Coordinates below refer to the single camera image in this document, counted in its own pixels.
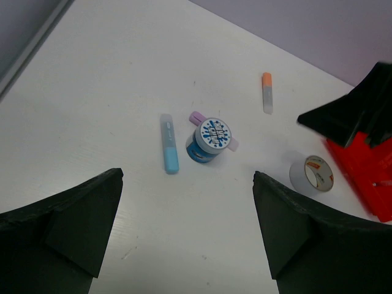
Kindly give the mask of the orange cap highlighter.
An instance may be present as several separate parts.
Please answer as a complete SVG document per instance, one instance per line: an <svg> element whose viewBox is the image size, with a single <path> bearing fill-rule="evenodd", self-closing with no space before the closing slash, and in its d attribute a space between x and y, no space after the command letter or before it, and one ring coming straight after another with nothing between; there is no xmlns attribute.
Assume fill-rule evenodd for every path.
<svg viewBox="0 0 392 294"><path fill-rule="evenodd" d="M271 115L273 113L273 90L272 76L268 72L262 75L262 92L263 92L263 111Z"/></svg>

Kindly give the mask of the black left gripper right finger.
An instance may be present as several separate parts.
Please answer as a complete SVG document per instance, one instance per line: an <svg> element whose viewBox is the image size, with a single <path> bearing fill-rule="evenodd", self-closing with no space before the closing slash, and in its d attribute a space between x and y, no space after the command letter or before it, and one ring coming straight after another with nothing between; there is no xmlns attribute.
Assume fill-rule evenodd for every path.
<svg viewBox="0 0 392 294"><path fill-rule="evenodd" d="M301 195L262 172L253 195L280 293L390 293L391 226Z"/></svg>

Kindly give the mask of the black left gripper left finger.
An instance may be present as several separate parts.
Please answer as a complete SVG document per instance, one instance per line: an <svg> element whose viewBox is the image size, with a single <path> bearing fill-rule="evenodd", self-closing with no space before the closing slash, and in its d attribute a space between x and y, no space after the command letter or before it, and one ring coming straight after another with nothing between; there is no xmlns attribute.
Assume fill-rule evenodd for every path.
<svg viewBox="0 0 392 294"><path fill-rule="evenodd" d="M123 189L111 168L1 214L1 293L88 293L107 249Z"/></svg>

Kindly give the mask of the pink highlighter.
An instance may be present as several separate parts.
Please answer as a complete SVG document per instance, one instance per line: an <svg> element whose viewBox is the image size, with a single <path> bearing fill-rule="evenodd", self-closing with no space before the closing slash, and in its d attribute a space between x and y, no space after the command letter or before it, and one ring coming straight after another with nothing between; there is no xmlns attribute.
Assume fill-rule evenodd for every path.
<svg viewBox="0 0 392 294"><path fill-rule="evenodd" d="M228 125L218 118L207 118L197 111L193 111L189 116L189 121L200 128L202 142L208 147L218 149L219 151L228 148L235 152L238 149L239 142L232 137Z"/></svg>

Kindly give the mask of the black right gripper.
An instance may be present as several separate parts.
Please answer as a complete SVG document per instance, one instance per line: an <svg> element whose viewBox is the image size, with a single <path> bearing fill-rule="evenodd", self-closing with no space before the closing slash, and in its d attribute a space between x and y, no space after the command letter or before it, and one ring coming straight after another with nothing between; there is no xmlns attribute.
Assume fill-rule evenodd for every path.
<svg viewBox="0 0 392 294"><path fill-rule="evenodd" d="M357 132L367 135L370 148L381 145L391 138L391 64L377 62L350 94L299 115L297 122L343 148Z"/></svg>

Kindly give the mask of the blue highlighter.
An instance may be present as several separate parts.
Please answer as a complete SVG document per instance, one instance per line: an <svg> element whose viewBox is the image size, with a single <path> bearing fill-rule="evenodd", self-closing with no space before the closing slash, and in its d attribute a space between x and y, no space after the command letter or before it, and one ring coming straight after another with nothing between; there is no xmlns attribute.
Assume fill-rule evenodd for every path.
<svg viewBox="0 0 392 294"><path fill-rule="evenodd" d="M171 115L162 114L160 116L160 129L162 136L164 169L167 174L173 175L179 172L179 161L176 149L173 119Z"/></svg>

